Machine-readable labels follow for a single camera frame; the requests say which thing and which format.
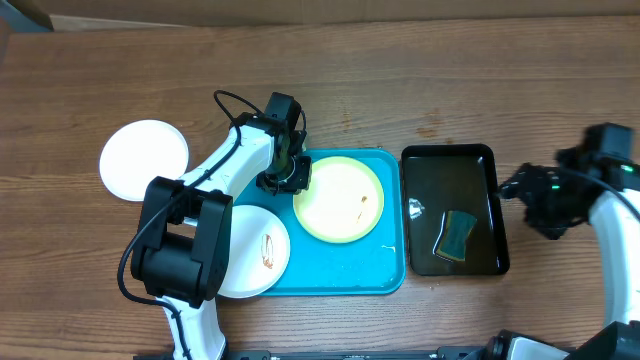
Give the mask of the yellow-green plate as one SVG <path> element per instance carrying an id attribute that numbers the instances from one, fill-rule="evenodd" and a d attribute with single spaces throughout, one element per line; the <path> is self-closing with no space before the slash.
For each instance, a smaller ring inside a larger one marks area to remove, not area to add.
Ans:
<path id="1" fill-rule="evenodd" d="M 331 156 L 315 161 L 309 187 L 293 197 L 300 225 L 315 238 L 334 244 L 371 232 L 385 206 L 382 183 L 363 162 Z"/>

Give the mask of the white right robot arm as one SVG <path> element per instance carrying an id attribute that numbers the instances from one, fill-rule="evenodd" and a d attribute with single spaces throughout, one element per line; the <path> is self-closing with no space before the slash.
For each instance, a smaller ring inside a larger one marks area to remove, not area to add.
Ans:
<path id="1" fill-rule="evenodd" d="M 639 356 L 639 166 L 634 132 L 613 123 L 591 126 L 582 142 L 556 154 L 553 167 L 523 164 L 500 187 L 519 199 L 526 223 L 556 240 L 589 224 L 599 244 L 605 288 L 604 327 L 567 350 L 507 330 L 461 359 L 636 359 Z"/>

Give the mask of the pink-white plate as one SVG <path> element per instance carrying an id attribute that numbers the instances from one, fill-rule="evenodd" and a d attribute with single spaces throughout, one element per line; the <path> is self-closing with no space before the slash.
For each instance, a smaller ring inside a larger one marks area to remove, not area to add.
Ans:
<path id="1" fill-rule="evenodd" d="M 189 147 L 181 132 L 169 123 L 144 119 L 121 127 L 108 139 L 99 174 L 110 193 L 139 202 L 157 176 L 178 179 L 188 163 Z"/>

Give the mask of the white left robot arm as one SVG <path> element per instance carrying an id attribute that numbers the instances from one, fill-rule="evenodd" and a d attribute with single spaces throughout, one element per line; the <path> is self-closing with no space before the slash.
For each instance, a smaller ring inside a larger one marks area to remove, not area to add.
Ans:
<path id="1" fill-rule="evenodd" d="M 309 187 L 311 159 L 301 105 L 274 92 L 264 110 L 231 116 L 225 142 L 177 180 L 158 176 L 146 188 L 136 235 L 117 270 L 128 300 L 164 310 L 174 359 L 224 359 L 227 341 L 215 298 L 227 273 L 234 200 L 254 183 L 278 195 Z"/>

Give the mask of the green yellow sponge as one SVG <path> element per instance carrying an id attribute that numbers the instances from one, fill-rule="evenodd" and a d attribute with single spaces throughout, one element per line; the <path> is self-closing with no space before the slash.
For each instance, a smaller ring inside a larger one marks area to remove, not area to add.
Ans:
<path id="1" fill-rule="evenodd" d="M 465 262 L 467 241 L 476 223 L 477 218 L 467 212 L 447 211 L 442 217 L 433 254 L 446 261 Z"/>

